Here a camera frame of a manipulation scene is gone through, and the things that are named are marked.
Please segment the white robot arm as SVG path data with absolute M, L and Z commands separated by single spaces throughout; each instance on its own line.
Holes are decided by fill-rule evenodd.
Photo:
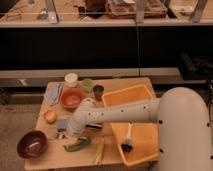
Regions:
M 67 131 L 78 135 L 91 123 L 139 122 L 158 125 L 158 171 L 213 171 L 209 111 L 194 90 L 176 87 L 161 97 L 98 108 L 84 99 L 71 115 Z

